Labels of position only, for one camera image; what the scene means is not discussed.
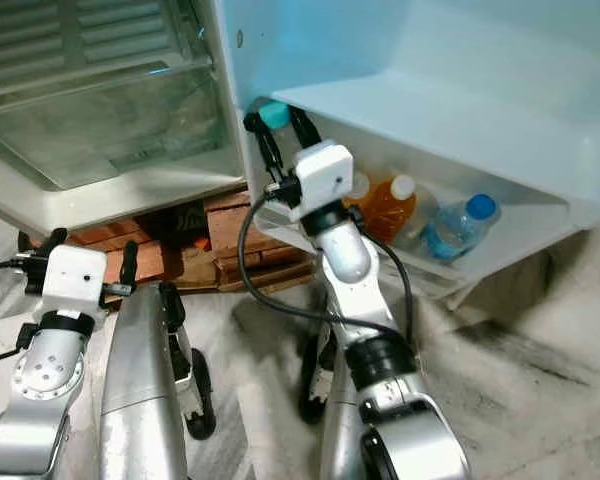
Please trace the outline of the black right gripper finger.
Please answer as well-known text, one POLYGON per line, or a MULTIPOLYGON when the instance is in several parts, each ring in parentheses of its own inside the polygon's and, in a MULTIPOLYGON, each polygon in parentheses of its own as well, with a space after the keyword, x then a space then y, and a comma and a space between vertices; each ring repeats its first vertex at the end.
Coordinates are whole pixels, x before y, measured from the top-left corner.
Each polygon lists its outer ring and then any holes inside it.
POLYGON ((304 109, 294 105, 287 105, 287 109, 288 119, 290 119, 291 127, 294 128, 300 148, 310 148, 323 141, 322 134, 304 109))
POLYGON ((285 165, 283 165, 280 147, 274 140, 272 129, 264 122, 263 116, 258 111, 246 114, 242 124, 246 131, 255 137, 256 146, 258 146, 265 164, 265 172, 271 175, 274 183, 281 186, 286 178, 285 165))

